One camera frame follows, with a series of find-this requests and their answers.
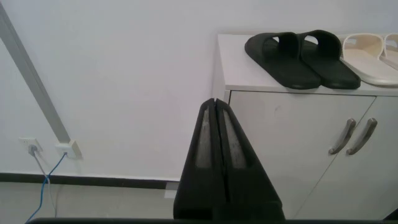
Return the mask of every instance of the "electrical socket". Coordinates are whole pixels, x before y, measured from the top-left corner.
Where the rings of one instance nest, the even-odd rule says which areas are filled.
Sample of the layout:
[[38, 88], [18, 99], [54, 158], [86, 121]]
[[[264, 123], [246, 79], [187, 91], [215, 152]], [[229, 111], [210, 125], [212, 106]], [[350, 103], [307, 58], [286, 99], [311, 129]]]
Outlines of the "electrical socket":
[[70, 159], [81, 159], [81, 152], [77, 142], [75, 140], [71, 140], [69, 143], [58, 143], [55, 145], [60, 156], [64, 153], [67, 153], [67, 157]]
[[30, 145], [35, 145], [39, 152], [43, 151], [42, 147], [40, 146], [40, 144], [39, 144], [39, 142], [37, 141], [36, 138], [33, 138], [33, 137], [19, 137], [18, 140], [24, 146], [24, 149], [27, 152], [29, 151], [29, 146]]

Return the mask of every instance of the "cabinet handle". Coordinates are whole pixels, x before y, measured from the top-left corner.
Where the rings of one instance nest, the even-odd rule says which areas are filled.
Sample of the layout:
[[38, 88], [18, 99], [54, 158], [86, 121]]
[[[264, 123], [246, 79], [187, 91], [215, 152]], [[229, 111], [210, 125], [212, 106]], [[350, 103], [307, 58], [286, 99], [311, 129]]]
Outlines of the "cabinet handle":
[[343, 133], [341, 134], [339, 140], [337, 141], [336, 145], [333, 148], [329, 149], [330, 155], [334, 155], [340, 152], [344, 148], [344, 146], [346, 146], [347, 142], [353, 135], [355, 126], [356, 126], [356, 121], [353, 118], [347, 120], [346, 127]]
[[358, 141], [357, 144], [354, 145], [351, 149], [347, 149], [346, 153], [347, 155], [353, 155], [356, 154], [369, 140], [369, 138], [372, 136], [373, 131], [375, 130], [377, 126], [377, 121], [374, 118], [370, 118], [368, 120], [368, 123], [366, 124], [366, 128], [364, 132], [362, 133], [362, 137]]

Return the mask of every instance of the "black slipper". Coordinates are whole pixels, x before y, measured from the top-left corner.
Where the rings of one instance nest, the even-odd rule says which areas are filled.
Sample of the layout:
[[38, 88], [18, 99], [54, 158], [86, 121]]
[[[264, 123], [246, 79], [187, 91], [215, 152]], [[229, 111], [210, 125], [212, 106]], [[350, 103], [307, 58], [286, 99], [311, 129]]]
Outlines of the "black slipper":
[[[318, 44], [305, 40], [311, 36]], [[314, 30], [298, 34], [301, 44], [300, 59], [321, 78], [321, 84], [328, 88], [354, 90], [361, 86], [361, 79], [340, 61], [341, 43], [334, 34]]]
[[306, 90], [320, 86], [317, 74], [300, 61], [299, 37], [292, 32], [255, 35], [246, 42], [244, 49], [284, 87]]

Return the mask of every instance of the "cabinet top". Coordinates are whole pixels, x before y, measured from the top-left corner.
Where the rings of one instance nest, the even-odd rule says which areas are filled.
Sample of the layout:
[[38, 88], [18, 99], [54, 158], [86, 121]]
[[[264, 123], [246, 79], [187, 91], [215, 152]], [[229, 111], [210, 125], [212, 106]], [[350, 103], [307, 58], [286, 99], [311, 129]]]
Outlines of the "cabinet top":
[[286, 88], [274, 80], [244, 51], [252, 35], [219, 34], [218, 47], [226, 90], [313, 93], [334, 95], [398, 96], [398, 88], [382, 88], [361, 82], [356, 90], [334, 90], [324, 86], [311, 90]]

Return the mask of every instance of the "cabinet door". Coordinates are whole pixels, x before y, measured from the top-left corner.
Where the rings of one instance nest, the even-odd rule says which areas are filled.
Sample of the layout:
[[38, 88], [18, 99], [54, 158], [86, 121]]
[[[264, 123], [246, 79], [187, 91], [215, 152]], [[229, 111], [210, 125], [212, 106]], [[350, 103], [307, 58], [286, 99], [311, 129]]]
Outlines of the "cabinet door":
[[230, 105], [293, 218], [335, 156], [347, 120], [359, 121], [373, 96], [233, 91]]
[[[368, 120], [377, 121], [365, 145]], [[398, 208], [398, 98], [377, 97], [347, 146], [336, 156], [297, 218], [380, 220]]]

